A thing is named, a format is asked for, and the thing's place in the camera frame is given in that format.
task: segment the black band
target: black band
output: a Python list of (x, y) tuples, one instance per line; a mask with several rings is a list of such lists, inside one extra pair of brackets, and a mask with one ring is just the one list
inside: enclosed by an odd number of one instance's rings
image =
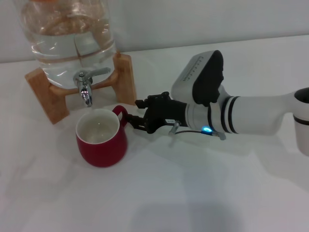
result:
[(226, 108), (226, 104), (227, 104), (228, 100), (230, 100), (230, 98), (232, 98), (232, 97), (228, 97), (228, 98), (225, 99), (225, 101), (223, 102), (223, 105), (222, 105), (222, 109), (221, 109), (221, 125), (222, 125), (223, 130), (226, 133), (231, 133), (227, 130), (227, 127), (226, 127), (226, 124), (225, 124), (225, 108)]
[(306, 126), (309, 126), (309, 121), (302, 120), (302, 119), (300, 119), (300, 118), (295, 117), (294, 115), (293, 115), (293, 117), (294, 117), (294, 120), (295, 120), (296, 122), (298, 122), (298, 123), (300, 123), (300, 124), (303, 124), (303, 125), (306, 125)]
[(212, 121), (211, 121), (211, 106), (210, 105), (208, 106), (207, 119), (208, 119), (208, 125), (209, 125), (210, 129), (212, 129), (212, 131), (216, 131), (213, 128)]
[(233, 122), (232, 122), (232, 110), (233, 110), (233, 106), (234, 106), (234, 103), (235, 103), (235, 101), (236, 101), (236, 99), (237, 98), (239, 98), (239, 96), (238, 97), (234, 97), (233, 99), (232, 99), (232, 101), (231, 101), (231, 103), (230, 103), (230, 106), (229, 106), (229, 108), (228, 108), (228, 124), (229, 124), (229, 126), (230, 126), (230, 129), (231, 129), (231, 131), (233, 132), (233, 133), (235, 133), (235, 134), (238, 134), (236, 131), (235, 131), (235, 129), (234, 129), (234, 127), (233, 127)]

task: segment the white tabletop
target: white tabletop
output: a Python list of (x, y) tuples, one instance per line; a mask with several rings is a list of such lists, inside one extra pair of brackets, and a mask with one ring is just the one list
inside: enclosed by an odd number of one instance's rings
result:
[[(309, 36), (130, 52), (139, 99), (169, 91), (189, 59), (219, 49), (227, 92), (277, 95), (309, 86)], [(126, 127), (129, 148), (98, 169), (79, 154), (74, 128), (86, 111), (51, 125), (24, 75), (35, 61), (0, 64), (0, 232), (305, 232), (309, 158), (286, 115), (276, 136), (227, 140)], [(94, 108), (116, 105), (94, 91)], [(136, 107), (127, 106), (139, 114)]]

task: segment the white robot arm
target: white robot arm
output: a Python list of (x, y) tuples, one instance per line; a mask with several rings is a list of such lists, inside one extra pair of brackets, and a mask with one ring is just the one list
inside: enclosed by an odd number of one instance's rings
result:
[(164, 125), (187, 126), (205, 134), (275, 134), (285, 113), (293, 113), (299, 150), (309, 156), (309, 88), (274, 97), (230, 96), (221, 85), (220, 51), (194, 56), (169, 93), (137, 100), (148, 108), (144, 118), (128, 115), (134, 128), (155, 132)]

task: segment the bamboo stand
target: bamboo stand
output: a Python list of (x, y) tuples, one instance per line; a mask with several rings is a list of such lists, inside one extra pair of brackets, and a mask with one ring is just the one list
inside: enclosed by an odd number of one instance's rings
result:
[[(118, 102), (135, 105), (136, 91), (131, 57), (117, 53), (113, 57), (113, 62), (115, 71), (106, 80), (92, 85), (92, 89), (112, 86)], [(25, 79), (52, 124), (56, 124), (70, 114), (65, 96), (78, 93), (77, 88), (63, 89), (52, 85), (41, 68), (28, 73)]]

